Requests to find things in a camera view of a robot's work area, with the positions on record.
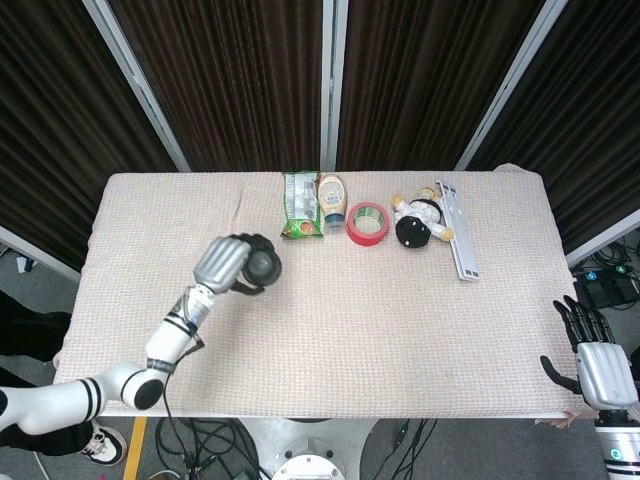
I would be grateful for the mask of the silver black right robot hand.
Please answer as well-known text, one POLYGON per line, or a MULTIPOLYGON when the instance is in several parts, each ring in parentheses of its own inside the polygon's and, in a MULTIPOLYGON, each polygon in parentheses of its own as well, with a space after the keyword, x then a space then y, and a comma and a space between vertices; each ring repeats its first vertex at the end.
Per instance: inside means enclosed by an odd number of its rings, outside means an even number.
POLYGON ((630 362, 614 338, 607 318, 599 311, 569 296, 552 302, 563 322, 577 377, 561 375, 551 360, 542 355, 540 363, 556 385, 579 395, 597 411, 623 411, 639 403, 630 362))

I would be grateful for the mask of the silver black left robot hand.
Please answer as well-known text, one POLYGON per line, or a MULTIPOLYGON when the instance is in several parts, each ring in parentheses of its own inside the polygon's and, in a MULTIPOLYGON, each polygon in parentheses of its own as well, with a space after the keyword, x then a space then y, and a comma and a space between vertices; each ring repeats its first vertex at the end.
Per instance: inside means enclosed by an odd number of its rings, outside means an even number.
POLYGON ((228 291, 247 296, 264 292, 282 272, 273 243, 260 234, 217 237, 194 268, 197 284, 216 295, 228 291))

